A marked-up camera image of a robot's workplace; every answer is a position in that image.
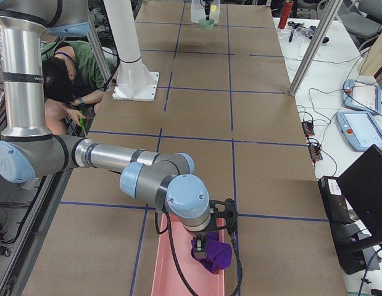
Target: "person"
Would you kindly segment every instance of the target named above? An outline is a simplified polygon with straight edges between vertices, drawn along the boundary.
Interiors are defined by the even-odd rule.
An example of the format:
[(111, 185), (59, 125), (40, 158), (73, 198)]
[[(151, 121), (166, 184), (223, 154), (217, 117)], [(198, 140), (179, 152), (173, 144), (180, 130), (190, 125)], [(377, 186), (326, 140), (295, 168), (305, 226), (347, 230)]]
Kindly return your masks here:
[(45, 52), (42, 60), (46, 125), (53, 134), (66, 134), (66, 115), (78, 125), (80, 118), (85, 118), (79, 106), (92, 105), (97, 113), (105, 81), (92, 48), (85, 41), (63, 41), (57, 46), (49, 43), (41, 52)]

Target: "blue and white device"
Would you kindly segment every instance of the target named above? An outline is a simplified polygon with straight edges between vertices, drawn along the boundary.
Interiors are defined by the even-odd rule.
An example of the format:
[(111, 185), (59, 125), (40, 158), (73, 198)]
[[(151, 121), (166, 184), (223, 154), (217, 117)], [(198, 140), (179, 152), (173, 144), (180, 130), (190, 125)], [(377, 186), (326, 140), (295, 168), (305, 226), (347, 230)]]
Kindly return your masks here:
[(344, 84), (343, 101), (350, 109), (378, 115), (381, 112), (381, 89), (378, 85), (348, 79)]
[(343, 135), (355, 151), (366, 151), (372, 144), (382, 150), (382, 130), (370, 112), (338, 112), (336, 118)]

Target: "blue cable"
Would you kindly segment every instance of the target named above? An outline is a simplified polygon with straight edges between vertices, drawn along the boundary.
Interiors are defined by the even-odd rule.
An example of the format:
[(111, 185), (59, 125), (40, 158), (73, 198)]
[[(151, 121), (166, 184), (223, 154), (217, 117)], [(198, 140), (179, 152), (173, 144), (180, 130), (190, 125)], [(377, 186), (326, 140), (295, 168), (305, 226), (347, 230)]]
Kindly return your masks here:
[(359, 287), (359, 291), (358, 291), (358, 296), (361, 295), (361, 291), (362, 291), (362, 287), (363, 287), (363, 283), (366, 281), (366, 274), (368, 273), (368, 270), (369, 270), (369, 267), (373, 261), (373, 259), (377, 256), (377, 253), (381, 251), (381, 248), (378, 249), (373, 255), (372, 257), (370, 257), (369, 259), (369, 262), (368, 262), (368, 265), (366, 266), (366, 269), (365, 269), (365, 273), (363, 274), (363, 278), (361, 279), (361, 286)]

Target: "purple cloth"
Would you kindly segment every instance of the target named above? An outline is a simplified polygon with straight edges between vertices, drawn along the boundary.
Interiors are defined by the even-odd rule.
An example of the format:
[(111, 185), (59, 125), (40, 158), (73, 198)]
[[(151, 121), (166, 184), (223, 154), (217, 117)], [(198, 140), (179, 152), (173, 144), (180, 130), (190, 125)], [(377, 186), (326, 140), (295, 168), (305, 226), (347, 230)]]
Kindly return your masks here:
[(211, 273), (216, 273), (219, 269), (230, 266), (232, 261), (232, 248), (229, 244), (218, 240), (217, 232), (210, 232), (206, 235), (206, 258), (197, 259), (193, 253), (195, 241), (192, 240), (192, 257), (199, 261), (205, 269)]

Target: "robotic arm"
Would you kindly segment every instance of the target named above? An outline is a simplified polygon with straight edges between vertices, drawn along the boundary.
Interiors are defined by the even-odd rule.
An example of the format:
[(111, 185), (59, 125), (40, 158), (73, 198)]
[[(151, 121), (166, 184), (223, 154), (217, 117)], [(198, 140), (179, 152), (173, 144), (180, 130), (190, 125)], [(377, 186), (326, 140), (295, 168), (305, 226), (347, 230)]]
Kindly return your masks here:
[[(86, 1), (0, 1), (7, 112), (7, 128), (0, 141), (0, 174), (10, 182), (22, 183), (76, 167), (104, 168), (122, 173), (123, 192), (155, 207), (157, 212), (165, 208), (179, 217), (196, 240), (203, 241), (207, 232), (235, 230), (235, 203), (209, 199), (203, 182), (192, 175), (194, 163), (189, 155), (160, 154), (52, 135), (45, 125), (39, 45), (40, 34), (46, 28), (57, 35), (84, 36), (89, 28)], [(218, 211), (216, 204), (224, 205), (225, 210)], [(217, 218), (226, 219), (226, 225), (218, 227)]]

